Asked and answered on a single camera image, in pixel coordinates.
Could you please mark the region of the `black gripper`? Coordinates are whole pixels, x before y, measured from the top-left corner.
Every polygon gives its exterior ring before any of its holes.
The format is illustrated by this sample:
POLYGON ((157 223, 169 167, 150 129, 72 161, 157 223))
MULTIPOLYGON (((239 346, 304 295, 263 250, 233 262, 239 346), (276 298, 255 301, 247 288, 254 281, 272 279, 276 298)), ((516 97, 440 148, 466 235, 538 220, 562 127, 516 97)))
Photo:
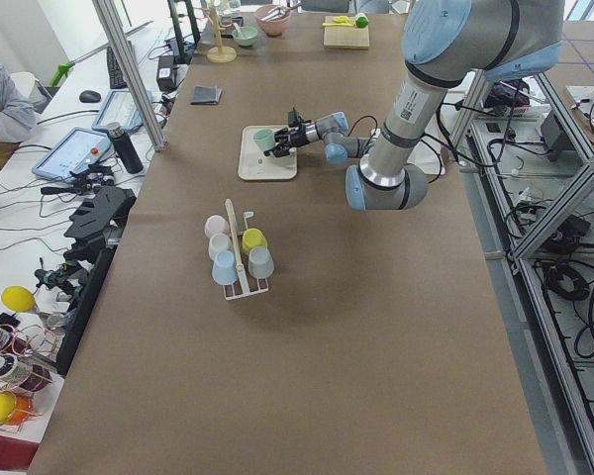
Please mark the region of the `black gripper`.
POLYGON ((288 112, 288 124, 285 128, 275 132, 276 146, 264 152, 265 156, 288 156, 296 147, 319 140, 316 123, 304 119, 300 113, 292 108, 288 112))

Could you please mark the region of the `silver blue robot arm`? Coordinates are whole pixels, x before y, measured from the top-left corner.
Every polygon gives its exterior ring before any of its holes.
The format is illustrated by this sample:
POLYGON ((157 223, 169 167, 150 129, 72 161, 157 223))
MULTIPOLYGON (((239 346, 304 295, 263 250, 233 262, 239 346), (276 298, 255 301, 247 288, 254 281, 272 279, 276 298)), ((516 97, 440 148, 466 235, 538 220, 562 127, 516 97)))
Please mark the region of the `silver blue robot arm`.
POLYGON ((336 112, 316 121, 300 116, 259 145, 264 155, 322 141, 330 163, 356 158, 346 170, 346 198, 355 210, 402 210, 418 205, 428 178, 408 157, 448 90, 472 69, 492 82, 545 72, 558 61, 561 1, 421 1, 405 23, 406 75, 375 141, 347 137, 336 112))

